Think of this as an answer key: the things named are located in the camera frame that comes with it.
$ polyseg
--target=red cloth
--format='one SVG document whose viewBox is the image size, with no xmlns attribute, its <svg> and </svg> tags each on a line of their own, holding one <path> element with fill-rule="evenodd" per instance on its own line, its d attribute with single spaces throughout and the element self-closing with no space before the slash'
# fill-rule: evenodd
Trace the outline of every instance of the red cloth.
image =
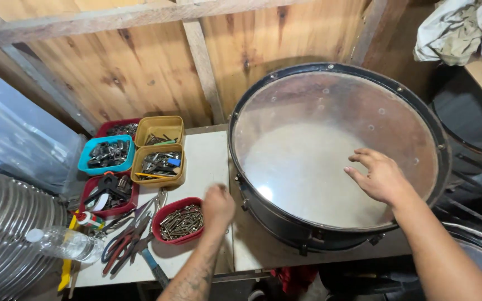
<svg viewBox="0 0 482 301">
<path fill-rule="evenodd" d="M 282 282 L 285 293 L 307 291 L 317 276 L 317 265 L 276 268 L 271 271 Z"/>
</svg>

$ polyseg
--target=red plastic container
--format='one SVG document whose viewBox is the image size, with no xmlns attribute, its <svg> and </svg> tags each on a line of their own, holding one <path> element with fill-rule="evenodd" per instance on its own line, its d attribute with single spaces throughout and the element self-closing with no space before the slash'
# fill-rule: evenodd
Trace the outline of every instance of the red plastic container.
<svg viewBox="0 0 482 301">
<path fill-rule="evenodd" d="M 129 177 L 131 175 L 131 171 L 130 170 L 122 171 L 121 173 L 115 173 L 115 175 L 118 178 L 124 175 Z M 94 189 L 98 185 L 98 182 L 102 177 L 103 175 L 90 178 L 85 183 L 85 188 L 83 189 L 83 193 L 81 194 L 81 204 L 79 205 L 79 212 L 85 211 L 84 201 L 88 198 L 92 189 Z M 133 183 L 131 186 L 131 196 L 127 202 L 125 202 L 124 204 L 118 205 L 117 207 L 114 207 L 112 209 L 94 212 L 94 214 L 103 219 L 106 218 L 107 216 L 124 214 L 130 211 L 131 209 L 137 208 L 138 201 L 139 201 L 139 185 L 136 183 Z"/>
<path fill-rule="evenodd" d="M 195 233 L 191 233 L 189 235 L 180 237 L 178 239 L 174 239 L 172 241 L 165 241 L 161 236 L 160 223 L 167 217 L 167 215 L 171 214 L 172 212 L 178 209 L 182 209 L 185 206 L 193 205 L 193 204 L 201 207 L 202 200 L 199 198 L 196 198 L 195 196 L 191 196 L 189 198 L 185 198 L 185 199 L 170 203 L 164 206 L 163 208 L 159 209 L 159 211 L 157 211 L 157 214 L 154 216 L 154 219 L 151 221 L 151 231 L 154 233 L 155 239 L 169 245 L 180 245 L 199 238 L 202 235 L 202 232 L 204 232 L 204 227 L 200 228 Z"/>
<path fill-rule="evenodd" d="M 130 123 L 139 123 L 142 118 L 133 118 L 133 119 L 122 119 L 122 120 L 114 120 L 114 121 L 107 121 L 104 122 L 103 125 L 100 127 L 96 136 L 94 138 L 99 137 L 107 137 L 107 131 L 109 131 L 112 127 L 116 125 L 126 125 Z M 135 135 L 132 135 L 131 138 L 135 141 Z"/>
</svg>

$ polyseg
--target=workbench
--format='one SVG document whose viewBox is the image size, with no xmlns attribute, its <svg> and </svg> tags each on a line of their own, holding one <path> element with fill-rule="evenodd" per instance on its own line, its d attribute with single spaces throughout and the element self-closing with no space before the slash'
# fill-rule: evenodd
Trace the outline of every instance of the workbench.
<svg viewBox="0 0 482 301">
<path fill-rule="evenodd" d="M 217 125 L 186 131 L 184 151 L 187 158 L 185 183 L 170 189 L 166 203 L 175 202 L 188 196 L 204 197 L 207 187 L 214 182 L 226 184 L 236 201 L 237 209 L 233 223 L 224 234 L 224 244 L 218 255 L 216 277 L 237 280 L 251 278 L 262 271 L 276 267 L 304 264 L 332 263 L 388 256 L 410 254 L 410 247 L 400 229 L 386 233 L 376 245 L 366 242 L 352 250 L 325 253 L 309 253 L 300 256 L 299 251 L 277 241 L 248 212 L 241 210 L 243 198 L 234 181 L 237 171 L 229 158 L 226 125 Z M 157 194 L 157 189 L 141 187 L 139 204 L 142 206 Z M 105 241 L 117 235 L 119 229 L 108 235 Z M 169 278 L 173 278 L 184 265 L 198 240 L 184 245 L 166 245 L 153 240 L 150 247 L 152 256 Z M 102 276 L 104 264 L 82 264 L 77 275 L 77 287 L 106 285 L 128 282 L 154 281 L 155 278 L 144 259 L 137 255 L 135 263 L 129 260 L 115 275 Z"/>
</svg>

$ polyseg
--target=hand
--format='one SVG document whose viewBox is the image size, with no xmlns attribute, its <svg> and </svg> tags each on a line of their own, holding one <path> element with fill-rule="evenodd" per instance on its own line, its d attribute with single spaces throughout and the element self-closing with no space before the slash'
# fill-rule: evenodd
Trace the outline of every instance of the hand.
<svg viewBox="0 0 482 301">
<path fill-rule="evenodd" d="M 208 188 L 202 202 L 204 226 L 224 233 L 233 220 L 236 204 L 224 184 L 213 184 Z"/>
<path fill-rule="evenodd" d="M 397 163 L 384 154 L 369 148 L 359 148 L 355 149 L 355 155 L 350 156 L 349 161 L 360 162 L 367 167 L 366 176 L 350 166 L 345 167 L 344 171 L 371 198 L 387 203 L 392 208 L 404 200 L 409 200 L 412 196 L 419 198 Z"/>
</svg>

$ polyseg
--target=blue plastic container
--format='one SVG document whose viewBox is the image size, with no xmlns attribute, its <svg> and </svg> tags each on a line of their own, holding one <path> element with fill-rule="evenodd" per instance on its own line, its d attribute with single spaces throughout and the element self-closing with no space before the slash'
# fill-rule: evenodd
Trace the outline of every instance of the blue plastic container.
<svg viewBox="0 0 482 301">
<path fill-rule="evenodd" d="M 100 167 L 100 168 L 89 168 L 87 165 L 87 162 L 91 159 L 90 157 L 90 152 L 94 147 L 96 147 L 97 144 L 102 143 L 102 142 L 115 142 L 117 140 L 122 140 L 122 141 L 130 141 L 130 150 L 127 153 L 127 159 L 126 162 L 120 164 L 120 165 L 115 165 L 115 166 L 109 166 L 109 167 Z M 79 163 L 77 164 L 77 168 L 81 171 L 86 172 L 87 174 L 91 176 L 96 176 L 98 174 L 104 174 L 106 171 L 112 171 L 113 173 L 117 173 L 119 171 L 126 171 L 131 168 L 131 165 L 133 164 L 133 157 L 135 157 L 135 144 L 133 143 L 131 136 L 130 135 L 118 135 L 118 136 L 109 136 L 109 137 L 100 137 L 100 138 L 94 138 L 89 140 L 86 144 L 85 147 L 83 148 L 83 152 L 81 153 L 81 157 L 79 158 Z"/>
</svg>

